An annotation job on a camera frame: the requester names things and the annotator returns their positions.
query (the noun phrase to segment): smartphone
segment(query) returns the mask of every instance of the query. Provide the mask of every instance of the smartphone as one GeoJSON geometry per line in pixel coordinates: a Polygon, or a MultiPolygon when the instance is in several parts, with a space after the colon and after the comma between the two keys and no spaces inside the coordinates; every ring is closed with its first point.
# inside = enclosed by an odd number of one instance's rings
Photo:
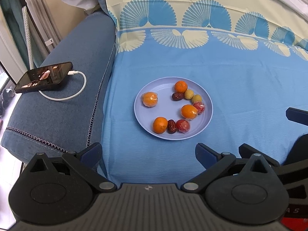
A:
{"type": "Polygon", "coordinates": [[[15,92],[27,93],[55,89],[72,68],[71,62],[63,62],[28,70],[15,86],[15,92]]]}

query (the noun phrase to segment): metal pin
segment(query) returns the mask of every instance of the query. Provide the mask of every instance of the metal pin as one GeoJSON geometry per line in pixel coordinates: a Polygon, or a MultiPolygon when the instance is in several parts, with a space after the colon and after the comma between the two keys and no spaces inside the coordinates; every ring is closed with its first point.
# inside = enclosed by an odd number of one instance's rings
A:
{"type": "Polygon", "coordinates": [[[114,184],[112,182],[109,181],[104,181],[102,183],[100,183],[99,187],[100,189],[104,189],[104,190],[110,190],[114,188],[114,184]]]}
{"type": "Polygon", "coordinates": [[[197,183],[194,183],[194,182],[186,182],[183,185],[183,188],[185,188],[186,190],[189,190],[189,191],[194,191],[194,190],[198,189],[199,186],[198,186],[197,183]]]}

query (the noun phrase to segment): light blue plate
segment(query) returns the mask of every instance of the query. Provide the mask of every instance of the light blue plate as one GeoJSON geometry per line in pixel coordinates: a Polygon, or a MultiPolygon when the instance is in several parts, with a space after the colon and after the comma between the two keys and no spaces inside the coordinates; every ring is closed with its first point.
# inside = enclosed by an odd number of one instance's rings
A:
{"type": "Polygon", "coordinates": [[[177,141],[196,136],[208,126],[213,116],[213,103],[208,93],[199,84],[185,78],[164,77],[150,82],[139,91],[134,103],[134,112],[139,124],[150,134],[161,139],[177,141]],[[190,130],[186,133],[176,132],[174,134],[169,134],[165,131],[160,135],[156,134],[152,130],[152,125],[157,117],[161,116],[167,120],[172,119],[177,122],[177,120],[183,119],[181,115],[182,106],[191,104],[190,100],[172,100],[171,96],[175,92],[174,85],[178,81],[185,81],[188,85],[188,89],[193,90],[195,95],[201,95],[205,104],[205,111],[190,121],[190,130]],[[146,92],[157,93],[158,103],[156,106],[146,107],[143,104],[141,96],[146,92]]]}

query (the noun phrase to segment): red label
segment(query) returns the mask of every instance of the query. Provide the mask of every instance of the red label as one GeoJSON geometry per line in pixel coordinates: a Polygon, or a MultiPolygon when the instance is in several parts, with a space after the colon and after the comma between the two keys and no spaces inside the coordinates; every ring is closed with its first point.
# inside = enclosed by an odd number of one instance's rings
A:
{"type": "Polygon", "coordinates": [[[283,218],[281,223],[293,231],[305,231],[308,229],[308,219],[283,218]]]}

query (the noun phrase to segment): wrapped orange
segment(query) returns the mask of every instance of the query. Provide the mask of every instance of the wrapped orange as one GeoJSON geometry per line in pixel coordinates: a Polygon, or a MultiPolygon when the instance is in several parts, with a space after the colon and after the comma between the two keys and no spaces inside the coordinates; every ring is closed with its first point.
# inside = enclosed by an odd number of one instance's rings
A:
{"type": "Polygon", "coordinates": [[[154,107],[158,103],[157,93],[146,92],[141,96],[142,102],[147,107],[154,107]]]}
{"type": "Polygon", "coordinates": [[[181,114],[186,119],[195,119],[198,110],[193,105],[187,104],[181,108],[181,114]]]}

